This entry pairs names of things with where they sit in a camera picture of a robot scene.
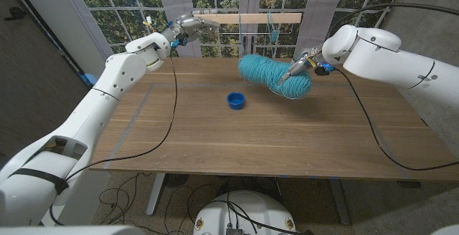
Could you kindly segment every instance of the black strap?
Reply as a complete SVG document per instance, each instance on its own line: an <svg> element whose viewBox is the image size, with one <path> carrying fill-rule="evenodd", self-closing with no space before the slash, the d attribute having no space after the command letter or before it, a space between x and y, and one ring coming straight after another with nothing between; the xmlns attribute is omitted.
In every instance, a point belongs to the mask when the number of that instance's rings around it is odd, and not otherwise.
<svg viewBox="0 0 459 235"><path fill-rule="evenodd" d="M33 176L33 177L42 178L46 181L49 181L55 185L57 195L60 195L66 188L69 187L69 184L67 184L67 181L65 181L65 179L57 177L50 173L45 173L43 171L37 171L37 170L32 170L32 169L27 169L27 168L20 168L17 171L14 171L13 174L10 175L10 177L15 174Z"/></svg>

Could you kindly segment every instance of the blue clamp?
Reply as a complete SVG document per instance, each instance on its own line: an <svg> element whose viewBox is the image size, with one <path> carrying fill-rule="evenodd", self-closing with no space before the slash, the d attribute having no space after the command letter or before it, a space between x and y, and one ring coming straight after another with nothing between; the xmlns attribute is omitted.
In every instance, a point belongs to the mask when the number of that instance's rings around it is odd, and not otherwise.
<svg viewBox="0 0 459 235"><path fill-rule="evenodd" d="M178 39L175 39L175 41L171 42L171 47L173 48L177 48L179 46L179 40Z"/></svg>
<svg viewBox="0 0 459 235"><path fill-rule="evenodd" d="M325 71L327 71L327 72L332 72L332 71L335 70L335 67L331 66L329 64L324 64L323 67L325 67Z"/></svg>

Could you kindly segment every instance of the wooden rod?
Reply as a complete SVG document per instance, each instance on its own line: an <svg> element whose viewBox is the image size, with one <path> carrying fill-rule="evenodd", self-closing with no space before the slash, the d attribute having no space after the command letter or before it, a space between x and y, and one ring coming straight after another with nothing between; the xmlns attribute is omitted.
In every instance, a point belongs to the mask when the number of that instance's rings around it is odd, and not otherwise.
<svg viewBox="0 0 459 235"><path fill-rule="evenodd" d="M195 16L220 24L239 24L239 14L202 14ZM267 24L268 17L268 13L241 14L241 24ZM273 24L301 23L301 13L272 13L269 22Z"/></svg>

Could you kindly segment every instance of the table leg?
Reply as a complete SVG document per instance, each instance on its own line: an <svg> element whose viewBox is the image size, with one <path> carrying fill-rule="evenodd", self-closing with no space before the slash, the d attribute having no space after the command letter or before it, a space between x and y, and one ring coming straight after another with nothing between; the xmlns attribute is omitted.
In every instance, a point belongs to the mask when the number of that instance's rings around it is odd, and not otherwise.
<svg viewBox="0 0 459 235"><path fill-rule="evenodd" d="M165 176L165 173L157 173L155 176L155 181L153 182L153 187L151 188L150 200L148 200L148 206L146 207L146 214L149 216L152 216L155 213Z"/></svg>
<svg viewBox="0 0 459 235"><path fill-rule="evenodd" d="M340 180L328 180L328 183L330 184L331 193L333 194L333 199L335 201L341 223L344 225L351 224L351 218L349 217L346 200L344 199L343 187L341 186Z"/></svg>

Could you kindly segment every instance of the white wall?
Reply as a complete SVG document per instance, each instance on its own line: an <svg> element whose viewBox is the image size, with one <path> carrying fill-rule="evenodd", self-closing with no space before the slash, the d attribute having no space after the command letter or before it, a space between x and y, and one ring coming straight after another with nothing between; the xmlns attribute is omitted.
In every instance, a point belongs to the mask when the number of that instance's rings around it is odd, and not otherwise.
<svg viewBox="0 0 459 235"><path fill-rule="evenodd" d="M98 51L72 4L68 0L30 1L82 70L98 79L106 59Z"/></svg>

